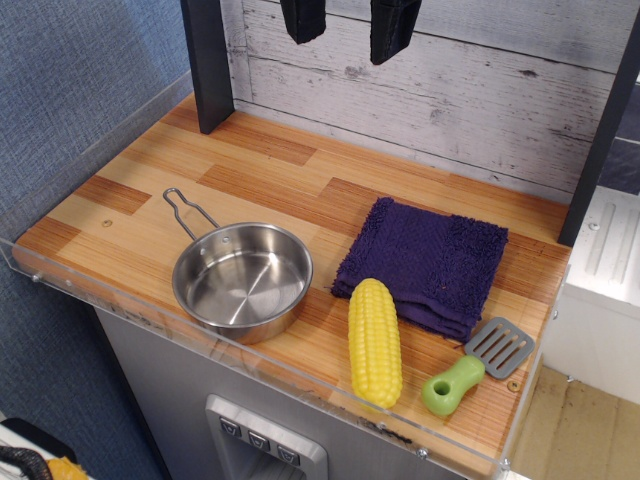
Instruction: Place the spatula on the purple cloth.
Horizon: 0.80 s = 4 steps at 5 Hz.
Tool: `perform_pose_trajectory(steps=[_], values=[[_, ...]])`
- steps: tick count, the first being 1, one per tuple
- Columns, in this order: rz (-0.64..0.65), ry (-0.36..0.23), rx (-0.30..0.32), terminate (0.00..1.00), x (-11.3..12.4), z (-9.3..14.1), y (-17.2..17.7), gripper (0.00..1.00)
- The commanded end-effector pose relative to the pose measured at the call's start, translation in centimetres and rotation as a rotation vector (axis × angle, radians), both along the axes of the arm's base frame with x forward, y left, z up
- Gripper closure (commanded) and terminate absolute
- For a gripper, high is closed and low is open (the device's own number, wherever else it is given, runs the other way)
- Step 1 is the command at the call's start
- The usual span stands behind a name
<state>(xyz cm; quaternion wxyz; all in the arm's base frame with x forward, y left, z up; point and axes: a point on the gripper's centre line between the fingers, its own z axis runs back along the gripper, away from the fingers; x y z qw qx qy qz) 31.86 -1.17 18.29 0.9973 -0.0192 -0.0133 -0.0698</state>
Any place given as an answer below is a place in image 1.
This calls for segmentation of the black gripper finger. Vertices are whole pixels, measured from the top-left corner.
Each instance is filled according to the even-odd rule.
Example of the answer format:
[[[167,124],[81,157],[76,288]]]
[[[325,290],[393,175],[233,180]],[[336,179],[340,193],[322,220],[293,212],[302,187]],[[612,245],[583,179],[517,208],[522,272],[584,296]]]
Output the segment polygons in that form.
[[[286,30],[297,44],[310,42],[325,32],[325,0],[281,0],[280,6]]]
[[[370,5],[370,60],[381,65],[409,46],[422,1],[374,0]]]

